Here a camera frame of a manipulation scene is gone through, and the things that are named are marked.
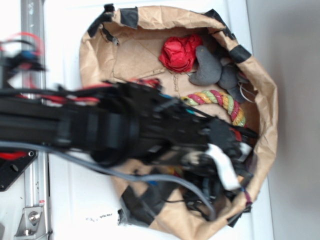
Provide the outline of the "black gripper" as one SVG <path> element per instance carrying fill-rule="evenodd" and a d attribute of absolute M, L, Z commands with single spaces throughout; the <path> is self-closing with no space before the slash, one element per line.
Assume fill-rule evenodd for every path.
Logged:
<path fill-rule="evenodd" d="M 252 159 L 251 140 L 256 140 L 258 134 L 219 118 L 213 119 L 205 130 L 208 149 L 188 162 L 190 173 L 185 176 L 188 180 L 195 178 L 194 184 L 212 204 L 217 205 L 223 197 L 232 201 L 254 176 L 246 163 Z"/>

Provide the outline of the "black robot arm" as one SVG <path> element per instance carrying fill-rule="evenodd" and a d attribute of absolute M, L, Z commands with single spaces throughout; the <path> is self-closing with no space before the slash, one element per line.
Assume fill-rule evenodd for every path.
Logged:
<path fill-rule="evenodd" d="M 149 184 L 137 202 L 159 210 L 178 186 L 191 210 L 233 199 L 253 178 L 244 148 L 257 138 L 159 90 L 117 83 L 74 92 L 30 89 L 60 106 L 23 97 L 25 89 L 0 92 L 0 189 L 6 191 L 37 151 L 54 153 L 96 172 Z"/>

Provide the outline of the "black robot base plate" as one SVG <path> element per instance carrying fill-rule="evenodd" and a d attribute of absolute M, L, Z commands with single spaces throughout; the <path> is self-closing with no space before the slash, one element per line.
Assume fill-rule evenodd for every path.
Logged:
<path fill-rule="evenodd" d="M 0 191 L 7 191 L 37 157 L 34 150 L 0 151 Z"/>

